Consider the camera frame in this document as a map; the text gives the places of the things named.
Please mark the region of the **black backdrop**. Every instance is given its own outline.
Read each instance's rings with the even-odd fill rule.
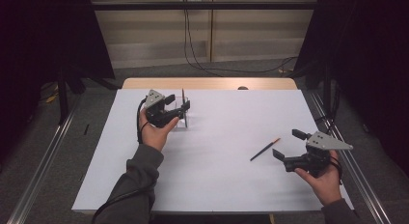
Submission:
[[[33,114],[41,85],[83,74],[113,78],[90,0],[0,0],[1,158]]]
[[[409,0],[318,0],[295,71],[330,69],[385,152],[409,175]],[[309,62],[313,66],[305,68]]]

